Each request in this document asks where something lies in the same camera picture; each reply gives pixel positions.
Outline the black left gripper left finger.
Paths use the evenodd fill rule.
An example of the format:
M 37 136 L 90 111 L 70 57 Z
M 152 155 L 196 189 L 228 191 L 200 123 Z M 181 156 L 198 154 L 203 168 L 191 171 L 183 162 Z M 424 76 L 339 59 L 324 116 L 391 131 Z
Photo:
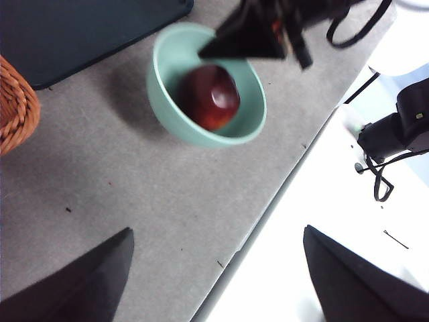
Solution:
M 129 227 L 59 271 L 1 301 L 2 321 L 112 321 L 134 251 Z

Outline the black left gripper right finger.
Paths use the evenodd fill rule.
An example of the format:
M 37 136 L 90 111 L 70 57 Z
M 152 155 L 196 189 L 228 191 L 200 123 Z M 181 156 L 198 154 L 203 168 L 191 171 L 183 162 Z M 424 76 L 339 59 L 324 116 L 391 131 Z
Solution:
M 399 279 L 311 225 L 303 245 L 326 321 L 427 321 L 428 293 Z

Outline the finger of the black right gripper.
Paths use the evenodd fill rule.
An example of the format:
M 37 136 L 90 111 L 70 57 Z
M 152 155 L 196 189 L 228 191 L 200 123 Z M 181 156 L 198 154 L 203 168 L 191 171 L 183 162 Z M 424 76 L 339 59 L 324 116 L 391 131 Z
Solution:
M 242 1 L 198 52 L 201 58 L 284 59 L 286 49 L 277 1 Z

